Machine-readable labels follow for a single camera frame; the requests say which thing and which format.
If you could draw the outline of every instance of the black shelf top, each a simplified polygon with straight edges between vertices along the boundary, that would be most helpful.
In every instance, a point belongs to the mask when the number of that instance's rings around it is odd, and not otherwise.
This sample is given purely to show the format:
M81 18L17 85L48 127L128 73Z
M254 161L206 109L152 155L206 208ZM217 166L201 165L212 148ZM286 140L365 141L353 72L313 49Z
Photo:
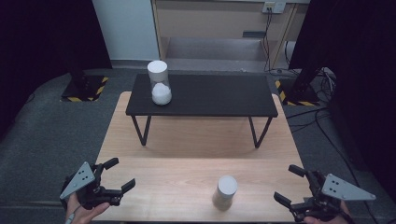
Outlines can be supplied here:
M126 108L128 116L277 117L265 76L172 75L172 100L156 105L148 74L139 74Z

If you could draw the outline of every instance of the wall outlet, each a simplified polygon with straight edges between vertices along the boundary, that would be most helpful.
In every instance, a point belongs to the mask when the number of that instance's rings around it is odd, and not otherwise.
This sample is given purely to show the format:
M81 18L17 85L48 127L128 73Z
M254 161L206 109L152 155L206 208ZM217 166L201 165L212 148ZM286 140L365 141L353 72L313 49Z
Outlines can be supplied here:
M262 13L270 13L270 10L274 12L275 2L264 2L262 7Z
M275 14L283 13L285 6L286 2L265 2L262 7L262 13L270 13L268 9L271 9L271 12Z

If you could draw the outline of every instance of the white container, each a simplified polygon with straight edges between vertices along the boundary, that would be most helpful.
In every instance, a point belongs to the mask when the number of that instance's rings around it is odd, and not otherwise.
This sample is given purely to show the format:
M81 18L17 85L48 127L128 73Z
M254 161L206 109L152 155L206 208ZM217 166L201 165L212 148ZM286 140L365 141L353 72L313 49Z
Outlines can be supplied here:
M238 183L230 175L224 175L219 179L218 187L213 194L213 204L221 211L225 211L233 204L233 196L238 189Z
M148 76L151 83L152 101L157 105L166 105L172 99L168 79L168 65L163 61L148 64Z

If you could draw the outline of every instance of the black metal leg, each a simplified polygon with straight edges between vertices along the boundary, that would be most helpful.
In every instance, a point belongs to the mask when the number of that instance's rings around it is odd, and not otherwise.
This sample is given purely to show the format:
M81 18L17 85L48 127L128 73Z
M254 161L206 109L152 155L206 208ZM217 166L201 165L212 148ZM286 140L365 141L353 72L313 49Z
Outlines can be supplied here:
M134 121L134 127L136 128L136 132L137 132L137 135L139 136L140 143L142 144L142 146L145 146L148 141L149 123L151 122L151 116L148 116L148 119L146 121L145 133L143 136L142 136L142 133L140 132L139 124L137 123L136 117L135 116L131 116L131 117L132 117L132 120Z
M271 120L272 120L272 118L268 118L267 123L265 124L264 130L262 130L262 135L260 136L259 141L257 141L256 131L254 131L254 126L253 126L253 120L251 119L251 117L248 117L248 121L250 123L250 128L251 128L251 133L253 134L253 141L254 141L255 148L259 148L260 145L262 144L262 139L264 138L265 134L268 131L268 128L270 127Z

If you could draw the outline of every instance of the yellow and black hazard tape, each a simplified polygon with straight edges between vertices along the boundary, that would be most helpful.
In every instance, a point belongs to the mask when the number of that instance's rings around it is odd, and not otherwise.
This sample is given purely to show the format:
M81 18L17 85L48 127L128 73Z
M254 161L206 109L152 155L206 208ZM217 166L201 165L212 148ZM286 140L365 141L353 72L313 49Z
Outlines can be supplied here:
M308 102L308 101L289 101L285 91L279 80L276 81L276 88L279 92L280 101L283 105L319 105L318 102Z
M108 77L103 77L102 83L101 83L99 89L97 90L96 94L93 97L75 97L75 96L70 96L70 97L62 98L62 101L66 101L66 102L97 101L99 99L99 96L102 93L103 88L105 87L107 81L108 81Z

